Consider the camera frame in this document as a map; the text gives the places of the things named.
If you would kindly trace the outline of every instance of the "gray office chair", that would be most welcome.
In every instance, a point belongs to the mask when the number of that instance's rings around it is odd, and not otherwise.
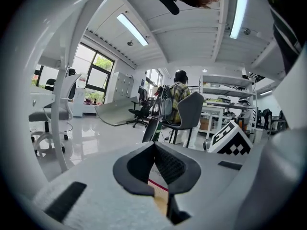
[[[72,75],[69,77],[66,77],[63,81],[62,89],[61,89],[61,95],[60,95],[60,105],[59,105],[59,120],[71,120],[73,115],[71,112],[71,109],[68,106],[68,96],[70,94],[71,88],[74,86],[77,79],[81,76],[81,74]],[[37,111],[29,115],[29,122],[45,122],[45,131],[37,131],[31,133],[31,138],[33,141],[34,150],[38,151],[39,153],[42,153],[40,150],[40,142],[49,139],[49,148],[51,149],[51,140],[52,140],[52,134],[49,131],[49,123],[51,122],[51,105],[46,106],[45,108],[42,108],[42,110]],[[67,136],[67,132],[60,132],[61,134],[64,134],[64,137]],[[35,141],[34,136],[39,136],[39,138]],[[65,152],[65,147],[63,143],[61,143],[62,151]]]
[[[184,98],[182,101],[178,103],[178,112],[181,119],[180,125],[170,124],[163,122],[162,125],[168,128],[173,129],[171,138],[169,139],[169,143],[172,140],[173,133],[175,131],[174,141],[173,144],[176,142],[177,133],[179,130],[186,130],[189,129],[189,138],[187,147],[189,147],[189,142],[192,134],[192,129],[198,125],[198,122],[201,117],[201,109],[203,104],[203,96],[197,92],[189,95],[188,97]]]

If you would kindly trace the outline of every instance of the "bag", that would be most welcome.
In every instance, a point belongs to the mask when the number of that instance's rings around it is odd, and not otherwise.
[[[168,120],[172,114],[173,101],[169,86],[164,85],[157,91],[158,97],[153,107],[153,114],[159,115],[163,120]]]
[[[268,110],[265,109],[263,112],[262,112],[262,116],[264,117],[266,114],[267,114]]]

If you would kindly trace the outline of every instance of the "box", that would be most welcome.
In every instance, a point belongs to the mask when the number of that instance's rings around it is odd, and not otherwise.
[[[209,126],[209,119],[206,118],[201,118],[201,126],[200,129],[201,130],[208,130],[208,126]]]

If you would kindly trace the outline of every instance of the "ceiling light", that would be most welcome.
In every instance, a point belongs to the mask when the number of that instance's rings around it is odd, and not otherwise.
[[[146,39],[123,13],[121,13],[117,19],[123,23],[123,25],[136,37],[136,39],[139,40],[143,46],[148,45]]]
[[[248,0],[237,0],[236,2],[236,15],[235,15],[234,24],[230,32],[230,37],[233,39],[237,39],[239,35],[247,3]]]
[[[266,91],[266,92],[264,92],[264,93],[262,93],[260,95],[265,95],[265,94],[268,94],[268,93],[271,93],[271,92],[273,92],[273,90]]]

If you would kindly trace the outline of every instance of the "cabinet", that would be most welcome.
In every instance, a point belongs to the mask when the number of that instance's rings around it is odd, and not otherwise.
[[[121,72],[114,73],[110,86],[108,87],[110,88],[111,100],[114,102],[120,99],[130,98],[133,84],[133,77],[128,77]]]

